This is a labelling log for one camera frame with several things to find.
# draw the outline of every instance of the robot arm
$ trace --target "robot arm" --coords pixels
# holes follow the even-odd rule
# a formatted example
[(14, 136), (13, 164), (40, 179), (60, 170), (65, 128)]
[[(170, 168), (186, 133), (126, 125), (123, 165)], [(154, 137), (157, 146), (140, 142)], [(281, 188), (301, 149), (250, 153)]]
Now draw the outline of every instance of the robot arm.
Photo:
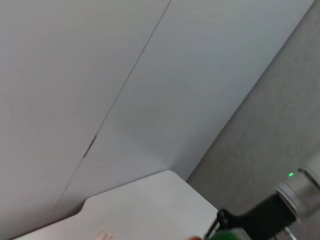
[(320, 209), (320, 154), (281, 182), (273, 195), (243, 215), (233, 215), (226, 209), (204, 236), (234, 228), (243, 228), (252, 240), (268, 240), (296, 220), (309, 217)]

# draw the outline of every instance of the green object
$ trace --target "green object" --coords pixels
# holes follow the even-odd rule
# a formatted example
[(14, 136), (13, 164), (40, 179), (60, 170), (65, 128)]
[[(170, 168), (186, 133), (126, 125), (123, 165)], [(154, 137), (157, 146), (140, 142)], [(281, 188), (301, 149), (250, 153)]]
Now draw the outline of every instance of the green object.
[(218, 231), (209, 240), (241, 240), (231, 231)]

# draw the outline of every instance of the gray wall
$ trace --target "gray wall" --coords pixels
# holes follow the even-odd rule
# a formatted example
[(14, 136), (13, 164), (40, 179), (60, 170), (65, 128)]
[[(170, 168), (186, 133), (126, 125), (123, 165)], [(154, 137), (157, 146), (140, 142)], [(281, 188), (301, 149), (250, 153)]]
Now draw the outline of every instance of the gray wall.
[[(320, 1), (230, 119), (188, 183), (216, 208), (243, 213), (320, 151)], [(320, 239), (320, 213), (292, 226)]]

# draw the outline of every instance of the white wall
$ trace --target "white wall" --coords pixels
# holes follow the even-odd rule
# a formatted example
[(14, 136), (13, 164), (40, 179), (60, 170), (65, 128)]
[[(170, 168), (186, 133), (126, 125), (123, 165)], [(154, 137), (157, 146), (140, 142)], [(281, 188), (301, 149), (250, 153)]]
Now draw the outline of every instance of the white wall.
[(168, 3), (0, 3), (1, 239), (164, 169), (186, 179), (311, 1), (172, 0), (142, 53)]
[(0, 239), (47, 221), (168, 2), (0, 2)]

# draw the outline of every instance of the white surface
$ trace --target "white surface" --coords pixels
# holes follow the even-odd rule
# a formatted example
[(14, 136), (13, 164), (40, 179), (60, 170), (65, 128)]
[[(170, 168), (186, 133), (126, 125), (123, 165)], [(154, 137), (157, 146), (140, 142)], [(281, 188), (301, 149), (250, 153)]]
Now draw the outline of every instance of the white surface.
[(90, 197), (81, 212), (19, 240), (185, 240), (203, 236), (217, 210), (171, 171)]
[(168, 2), (0, 2), (0, 239), (44, 224)]
[(311, 0), (173, 0), (53, 219), (171, 169), (187, 179)]

